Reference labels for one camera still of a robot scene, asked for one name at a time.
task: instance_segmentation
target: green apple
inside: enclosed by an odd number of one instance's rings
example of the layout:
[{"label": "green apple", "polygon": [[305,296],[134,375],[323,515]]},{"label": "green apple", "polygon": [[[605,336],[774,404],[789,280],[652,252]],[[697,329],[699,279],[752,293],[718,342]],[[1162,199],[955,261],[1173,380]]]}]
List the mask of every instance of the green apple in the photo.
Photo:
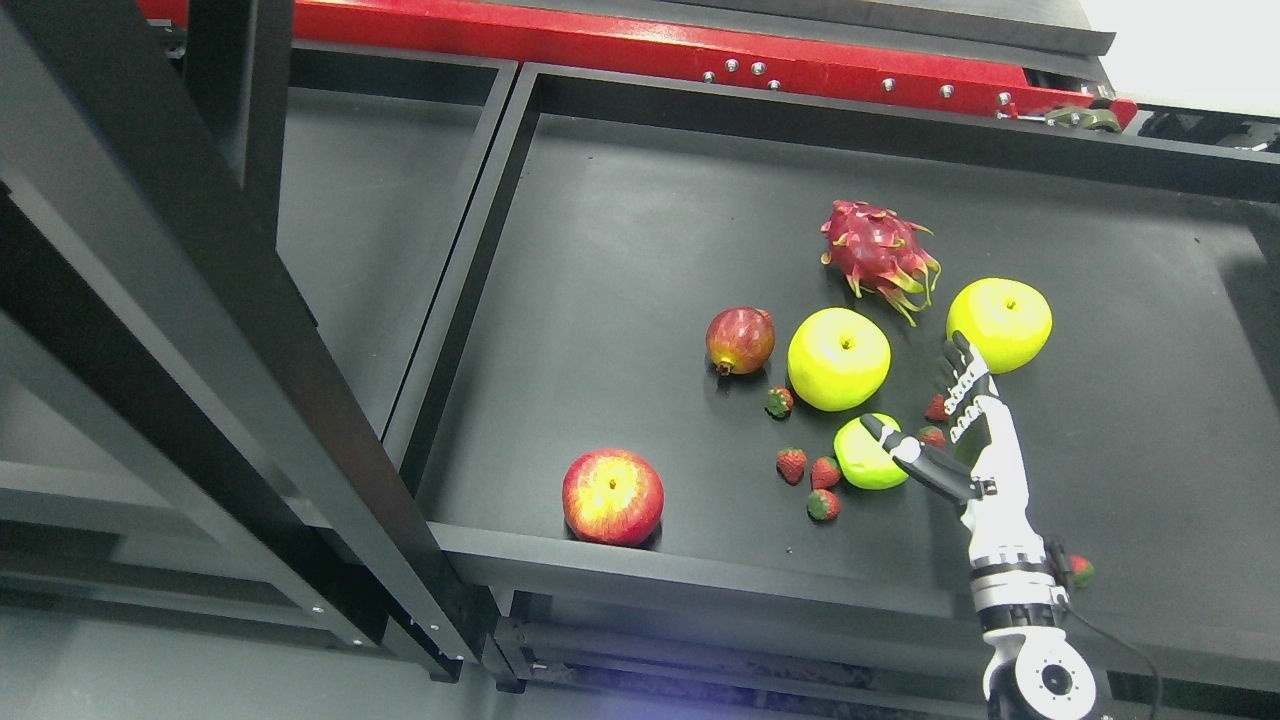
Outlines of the green apple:
[{"label": "green apple", "polygon": [[960,331],[992,373],[1030,363],[1053,329],[1048,301],[1034,287],[1006,278],[969,283],[947,311],[947,337]]},{"label": "green apple", "polygon": [[787,377],[818,410],[849,410],[867,401],[888,375],[888,338],[847,307],[805,318],[787,347]]},{"label": "green apple", "polygon": [[[881,413],[872,415],[895,430],[902,429],[897,420],[888,415]],[[836,433],[836,460],[840,461],[840,471],[845,474],[845,479],[863,489],[886,489],[900,486],[906,479],[906,471],[893,462],[879,441],[867,432],[858,418]]]}]

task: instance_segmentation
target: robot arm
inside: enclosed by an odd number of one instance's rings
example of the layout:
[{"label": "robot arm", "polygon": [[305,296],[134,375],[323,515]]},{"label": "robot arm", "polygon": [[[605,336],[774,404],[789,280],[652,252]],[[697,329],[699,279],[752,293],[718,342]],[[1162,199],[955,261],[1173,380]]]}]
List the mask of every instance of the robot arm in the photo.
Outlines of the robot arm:
[{"label": "robot arm", "polygon": [[874,415],[861,423],[916,480],[964,507],[970,589],[982,638],[995,648],[983,675],[992,717],[1079,720],[1097,688],[1089,666],[1066,642],[1044,539],[1027,520],[1027,473],[1009,407],[982,354],[963,334],[947,341],[945,409],[955,457],[895,432]]}]

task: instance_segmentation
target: pomegranate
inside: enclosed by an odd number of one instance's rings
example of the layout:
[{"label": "pomegranate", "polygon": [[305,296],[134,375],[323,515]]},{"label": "pomegranate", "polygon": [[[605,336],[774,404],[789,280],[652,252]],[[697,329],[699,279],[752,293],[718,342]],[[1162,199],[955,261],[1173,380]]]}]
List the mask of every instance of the pomegranate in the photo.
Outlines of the pomegranate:
[{"label": "pomegranate", "polygon": [[[933,302],[931,293],[942,272],[942,265],[920,247],[915,231],[933,232],[899,218],[892,210],[860,200],[836,200],[832,208],[831,219],[820,228],[827,236],[822,264],[835,263],[854,296],[861,297],[864,286],[879,292],[915,327],[911,313]],[[923,292],[924,305],[911,302],[908,292]]]},{"label": "pomegranate", "polygon": [[721,310],[707,328],[707,354],[722,375],[745,375],[773,352],[773,318],[759,307]]}]

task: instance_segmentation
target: dragon fruit scale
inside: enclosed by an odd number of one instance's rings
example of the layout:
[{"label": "dragon fruit scale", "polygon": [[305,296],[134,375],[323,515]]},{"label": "dragon fruit scale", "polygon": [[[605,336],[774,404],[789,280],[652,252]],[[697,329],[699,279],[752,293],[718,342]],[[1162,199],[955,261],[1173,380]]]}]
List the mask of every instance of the dragon fruit scale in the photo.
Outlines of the dragon fruit scale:
[{"label": "dragon fruit scale", "polygon": [[[915,231],[933,232],[860,200],[832,202],[831,219],[820,229],[827,236],[822,264],[835,263],[855,297],[863,296],[863,288],[878,292],[915,327],[911,313],[933,302],[933,287],[942,272],[942,265],[920,247]],[[913,302],[909,292],[923,292],[924,305]]]}]

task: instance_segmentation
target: red metal rail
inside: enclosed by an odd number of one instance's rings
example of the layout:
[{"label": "red metal rail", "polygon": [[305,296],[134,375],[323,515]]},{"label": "red metal rail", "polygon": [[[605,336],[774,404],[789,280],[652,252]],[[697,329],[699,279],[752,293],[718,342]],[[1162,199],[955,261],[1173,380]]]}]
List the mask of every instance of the red metal rail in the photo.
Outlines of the red metal rail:
[{"label": "red metal rail", "polygon": [[[184,0],[138,5],[150,18],[187,22]],[[984,117],[1093,100],[1033,87],[1023,68],[986,60],[466,0],[297,0],[294,35],[694,81],[712,73],[741,87],[776,81],[787,92]],[[1112,106],[1121,124],[1137,109]]]}]

